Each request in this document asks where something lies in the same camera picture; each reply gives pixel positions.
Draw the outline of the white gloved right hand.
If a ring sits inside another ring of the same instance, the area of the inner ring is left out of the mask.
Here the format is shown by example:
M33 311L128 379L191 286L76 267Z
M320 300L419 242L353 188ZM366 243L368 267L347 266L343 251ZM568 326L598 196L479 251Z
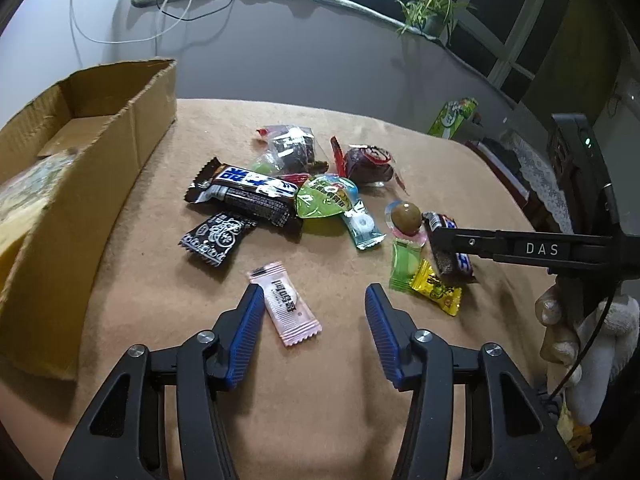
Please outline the white gloved right hand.
M540 356L547 363L547 391L564 393L576 422L588 426L636 350L638 301L618 292L585 314L582 285L557 278L536 300L535 313L546 329Z

